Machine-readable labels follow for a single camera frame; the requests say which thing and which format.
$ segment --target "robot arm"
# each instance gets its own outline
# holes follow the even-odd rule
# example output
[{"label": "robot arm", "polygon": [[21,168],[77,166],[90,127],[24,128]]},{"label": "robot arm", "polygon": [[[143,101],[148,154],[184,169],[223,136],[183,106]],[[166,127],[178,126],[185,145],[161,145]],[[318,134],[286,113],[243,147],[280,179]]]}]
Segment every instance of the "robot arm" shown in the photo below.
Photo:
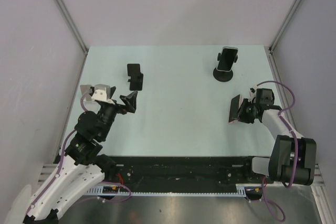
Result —
[{"label": "robot arm", "polygon": [[100,110],[97,114],[86,111],[78,118],[72,131],[77,133],[66,150],[64,144],[60,163],[30,199],[25,224],[58,223],[89,188],[115,174],[115,162],[106,155],[98,156],[102,149],[99,143],[106,140],[117,114],[136,111],[138,94],[134,91],[128,96],[121,95],[124,104],[117,104],[112,100],[115,90],[105,85],[91,87],[90,95],[100,104]]},{"label": "robot arm", "polygon": [[[249,99],[242,99],[241,95],[232,99],[229,123],[254,123],[258,119],[275,139],[270,158],[253,158],[253,172],[269,176],[273,181],[288,183],[293,168],[296,167],[293,183],[311,185],[315,170],[316,143],[297,132],[280,111],[281,107],[274,105],[272,89],[252,88]],[[297,154],[294,136],[298,141]]]}]

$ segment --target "smartphone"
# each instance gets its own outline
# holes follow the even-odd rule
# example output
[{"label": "smartphone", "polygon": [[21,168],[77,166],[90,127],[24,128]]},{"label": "smartphone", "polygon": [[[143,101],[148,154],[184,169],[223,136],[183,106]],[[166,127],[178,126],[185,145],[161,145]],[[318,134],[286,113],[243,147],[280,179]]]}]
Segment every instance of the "smartphone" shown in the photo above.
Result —
[{"label": "smartphone", "polygon": [[233,63],[237,59],[238,48],[223,47],[221,57],[217,66],[218,71],[230,72]]},{"label": "smartphone", "polygon": [[231,100],[230,113],[229,113],[229,123],[234,123],[238,121],[237,112],[243,102],[243,96],[241,94],[233,97]]}]

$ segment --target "metal frame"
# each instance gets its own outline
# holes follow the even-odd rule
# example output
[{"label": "metal frame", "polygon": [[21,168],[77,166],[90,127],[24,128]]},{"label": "metal frame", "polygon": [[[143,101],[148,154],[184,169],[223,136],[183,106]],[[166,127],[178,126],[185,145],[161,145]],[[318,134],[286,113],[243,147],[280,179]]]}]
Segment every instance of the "metal frame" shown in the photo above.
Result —
[{"label": "metal frame", "polygon": [[270,51],[273,52],[275,47],[277,46],[280,38],[282,37],[282,35],[284,34],[289,22],[292,20],[292,18],[294,17],[294,14],[296,13],[299,5],[301,4],[302,0],[294,0],[294,3],[292,4],[292,6],[289,9],[289,12],[285,18],[285,20],[283,21],[283,23],[280,26],[280,29],[278,30],[275,38],[273,39],[271,45],[270,45]]},{"label": "metal frame", "polygon": [[85,43],[82,39],[82,36],[80,35],[80,33],[77,29],[77,26],[75,25],[73,19],[71,18],[71,15],[69,14],[63,0],[54,0],[54,1],[55,1],[55,4],[57,5],[59,11],[61,12],[65,22],[69,26],[72,34],[76,38],[78,45],[80,46],[80,48],[83,50],[84,54],[86,55],[88,53],[88,48],[85,45]]},{"label": "metal frame", "polygon": [[76,81],[76,86],[75,86],[74,91],[73,91],[74,93],[72,94],[72,97],[71,97],[71,103],[68,106],[69,110],[68,110],[67,117],[66,117],[65,122],[64,122],[62,134],[60,136],[60,139],[57,140],[58,144],[56,145],[56,148],[53,151],[53,154],[54,154],[53,159],[55,159],[56,156],[58,155],[60,146],[62,144],[62,141],[63,141],[64,137],[65,137],[65,133],[66,133],[66,130],[67,130],[67,125],[68,125],[68,122],[69,122],[71,110],[72,110],[72,107],[74,106],[74,102],[75,102],[75,98],[76,98],[76,94],[77,94],[77,88],[79,86],[79,82],[80,82],[80,79],[81,79],[82,74],[83,74],[83,70],[84,70],[84,66],[85,66],[85,62],[86,62],[86,57],[87,57],[87,54],[85,54],[85,56],[83,58],[83,61],[81,62],[80,72],[79,72],[79,75],[78,75],[78,78],[77,78],[77,81]]},{"label": "metal frame", "polygon": [[[82,75],[82,72],[83,72],[83,68],[84,68],[84,65],[85,65],[85,60],[86,60],[86,56],[87,56],[87,53],[88,53],[88,47],[85,45],[85,43],[83,41],[83,38],[82,38],[80,32],[78,31],[78,28],[75,25],[73,19],[71,18],[71,15],[69,14],[63,0],[54,0],[54,1],[55,1],[55,4],[57,5],[58,9],[60,10],[65,22],[67,23],[70,31],[72,32],[72,34],[76,38],[76,41],[77,41],[78,45],[80,46],[81,50],[85,54],[85,58],[83,59],[82,66],[81,66],[81,71],[80,71],[79,76],[78,76],[76,88],[75,88],[75,91],[74,91],[74,94],[73,94],[73,97],[72,97],[72,103],[71,103],[71,106],[69,108],[68,116],[66,118],[66,123],[65,123],[65,125],[66,125],[68,123],[68,120],[69,120],[70,111],[71,111],[71,108],[73,106],[75,96],[76,96],[76,93],[77,93],[77,86],[79,84],[79,81],[80,81],[80,78],[81,78],[81,75]],[[281,78],[280,78],[280,75],[279,75],[275,60],[274,60],[273,51],[276,48],[276,46],[278,45],[279,40],[281,39],[282,35],[284,34],[286,28],[288,27],[290,21],[294,17],[294,15],[295,15],[295,13],[296,13],[296,11],[297,11],[297,9],[300,6],[302,1],[303,0],[295,0],[294,1],[294,3],[292,4],[292,6],[290,8],[290,11],[288,12],[285,20],[283,21],[280,29],[278,30],[275,38],[273,39],[270,47],[266,49],[267,58],[268,58],[268,61],[269,61],[269,65],[271,67],[273,77],[277,81],[281,81]],[[281,101],[282,106],[287,107],[289,105],[289,101],[288,101],[288,98],[287,98],[287,95],[286,95],[286,92],[285,92],[284,88],[283,87],[277,87],[277,89],[278,89],[278,93],[280,95],[280,101]],[[288,121],[294,127],[296,127],[294,118],[293,118],[290,111],[286,112],[286,116],[287,116]],[[63,137],[64,137],[65,129],[66,129],[66,127],[64,127],[64,131],[62,133],[61,139],[63,139]],[[49,175],[47,171],[50,170],[50,169],[53,169],[54,166],[56,166],[56,165],[45,165],[44,166],[42,174],[41,174],[40,179],[39,179],[39,185],[41,185],[43,183],[43,181]],[[237,185],[237,188],[241,189],[243,187],[244,187],[244,185]],[[322,223],[328,223],[328,224],[336,223],[335,222],[336,219],[335,219],[333,210],[330,207],[331,204],[329,202],[328,194],[326,193],[324,182],[323,182],[323,179],[322,179],[322,176],[321,176],[320,173],[318,174],[318,182],[314,182],[314,184],[311,186],[311,189],[312,189],[315,201],[316,201],[316,205],[317,205],[318,210],[319,210],[319,214],[320,214]]]},{"label": "metal frame", "polygon": [[[103,185],[104,182],[100,183],[99,185],[95,185],[91,187],[90,190],[84,194],[85,196],[127,196],[128,192],[120,191],[118,193],[103,193],[103,188],[106,186],[114,187],[112,185]],[[163,197],[163,196],[188,196],[188,197],[246,197],[244,186],[236,186],[237,192],[236,193],[209,193],[209,194],[192,194],[192,193],[132,193],[132,196],[156,196],[156,197]]]},{"label": "metal frame", "polygon": [[[273,53],[267,48],[265,48],[265,50],[266,50],[267,59],[271,67],[273,77],[276,81],[281,82],[280,74],[279,74],[276,62],[274,60]],[[285,93],[285,89],[280,85],[277,85],[277,86],[278,86],[277,89],[278,89],[278,93],[280,96],[281,105],[284,108],[288,107],[289,102],[288,102],[287,95]],[[291,111],[288,110],[285,113],[286,113],[286,117],[288,121],[296,128],[295,121],[294,121]],[[315,199],[322,223],[323,224],[336,223],[336,218],[335,218],[335,215],[332,209],[332,205],[330,203],[327,189],[325,187],[322,174],[319,168],[318,170],[315,169],[315,174],[316,175],[314,178],[314,183],[311,185],[311,190],[314,195],[314,199]]]}]

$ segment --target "purple cable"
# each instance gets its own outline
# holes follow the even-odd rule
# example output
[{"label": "purple cable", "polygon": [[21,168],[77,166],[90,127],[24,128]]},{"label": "purple cable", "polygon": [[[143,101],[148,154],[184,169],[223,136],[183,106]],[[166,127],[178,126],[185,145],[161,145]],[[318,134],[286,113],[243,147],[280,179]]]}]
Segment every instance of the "purple cable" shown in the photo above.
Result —
[{"label": "purple cable", "polygon": [[[285,215],[285,212],[283,211],[283,209],[282,209],[278,204],[276,204],[273,200],[269,200],[269,199],[266,198],[266,194],[265,194],[265,190],[264,190],[264,188],[265,188],[265,186],[264,186],[264,184],[265,184],[265,179],[266,179],[266,177],[263,177],[263,179],[262,179],[262,181],[261,181],[261,190],[262,190],[262,194],[263,194],[263,196],[264,196],[264,200],[263,200],[263,201],[265,202],[268,211],[271,213],[271,215],[272,215],[277,221],[279,221],[279,222],[285,222],[285,221],[286,221],[286,215]],[[276,214],[270,209],[270,207],[269,207],[269,203],[272,204],[272,205],[274,205],[274,206],[276,206],[276,207],[280,210],[280,212],[281,212],[282,215],[283,215],[283,219],[282,219],[282,220],[279,219],[279,218],[276,216]]]},{"label": "purple cable", "polygon": [[[265,187],[265,186],[264,186],[264,184],[265,184],[265,179],[266,179],[266,177],[263,177],[263,179],[262,179],[262,185],[261,185],[261,190],[262,190],[262,194],[263,194],[264,198],[263,198],[263,199],[260,199],[260,200],[259,200],[259,199],[256,199],[256,200],[250,200],[250,199],[246,196],[246,199],[247,199],[249,202],[261,202],[261,201],[265,202],[266,207],[267,207],[268,211],[270,212],[270,214],[273,216],[273,218],[274,218],[275,220],[279,221],[279,222],[285,222],[285,221],[286,221],[286,215],[285,215],[285,212],[283,211],[283,209],[282,209],[277,203],[275,203],[273,200],[270,200],[270,199],[267,199],[267,198],[266,198],[265,191],[264,191],[264,187]],[[270,209],[269,204],[271,204],[271,205],[277,207],[277,208],[280,210],[280,212],[282,213],[282,216],[283,216],[282,219],[279,219],[279,218],[277,217],[277,215]]]},{"label": "purple cable", "polygon": [[82,107],[82,109],[84,111],[88,111],[88,109],[85,108],[85,106],[84,106],[84,98],[88,94],[89,91],[90,91],[90,89],[88,89],[87,91],[85,91],[84,94],[82,95],[82,97],[80,98],[80,106]]},{"label": "purple cable", "polygon": [[[65,146],[69,140],[69,138],[71,137],[72,134],[74,134],[76,130],[73,130],[69,133],[69,135],[65,138],[64,140],[64,143],[63,143],[63,146],[62,146],[62,149],[61,149],[61,158],[60,158],[60,161],[59,161],[59,164],[58,164],[58,169],[56,171],[56,174],[55,175],[59,175],[61,169],[62,169],[62,165],[63,165],[63,161],[64,161],[64,154],[65,154]],[[33,200],[33,202],[30,204],[26,214],[29,213],[29,211],[31,210],[31,206],[32,205],[35,205],[36,202],[42,197],[42,195],[48,190],[48,188],[53,184],[53,182],[55,181],[56,179],[56,176],[54,176],[51,181],[48,183],[48,185],[40,192],[40,194]]]},{"label": "purple cable", "polygon": [[278,113],[279,118],[282,120],[282,122],[285,124],[285,126],[287,127],[287,129],[289,130],[289,132],[292,134],[292,136],[294,138],[294,160],[293,160],[292,175],[290,176],[290,180],[289,180],[288,185],[286,185],[284,183],[285,187],[290,188],[292,186],[293,182],[294,182],[295,173],[296,173],[296,166],[298,164],[299,144],[298,144],[298,138],[297,138],[296,134],[294,133],[293,128],[291,127],[291,125],[285,120],[285,118],[281,114],[282,114],[282,112],[290,110],[291,108],[293,108],[296,99],[295,99],[294,92],[287,85],[285,85],[285,84],[283,84],[279,81],[263,81],[263,82],[257,84],[257,86],[265,84],[265,83],[275,83],[275,84],[283,86],[284,88],[286,88],[290,92],[290,94],[292,95],[292,98],[293,98],[292,104],[290,106],[288,106],[287,108],[284,108],[284,109],[280,110],[279,113]]},{"label": "purple cable", "polygon": [[284,108],[284,109],[280,110],[280,111],[279,111],[279,115],[280,115],[282,112],[285,112],[285,111],[290,110],[291,108],[293,108],[293,106],[295,105],[295,102],[296,102],[295,95],[294,95],[294,92],[293,92],[287,85],[281,83],[280,81],[263,81],[263,82],[257,84],[257,86],[260,86],[260,85],[265,84],[265,83],[275,83],[275,84],[278,84],[278,85],[280,85],[280,86],[283,86],[283,87],[286,88],[286,89],[290,92],[290,94],[292,95],[292,98],[293,98],[293,102],[292,102],[292,104],[289,105],[287,108]]},{"label": "purple cable", "polygon": [[93,197],[88,197],[88,198],[82,199],[82,200],[80,200],[80,201],[77,201],[77,202],[76,202],[75,204],[73,204],[73,205],[82,203],[82,202],[84,202],[84,201],[92,200],[92,199],[101,199],[101,200],[103,200],[103,201],[107,201],[107,202],[120,203],[120,202],[123,202],[123,201],[125,201],[125,200],[128,200],[128,199],[132,196],[132,192],[131,192],[131,190],[130,190],[127,186],[125,186],[125,185],[121,185],[120,183],[113,183],[113,182],[103,181],[101,184],[109,184],[109,185],[114,185],[114,186],[120,186],[120,187],[126,189],[126,190],[129,192],[129,194],[128,194],[125,198],[117,199],[117,200],[103,199],[103,198],[100,198],[99,196],[97,196],[97,197],[93,196]]}]

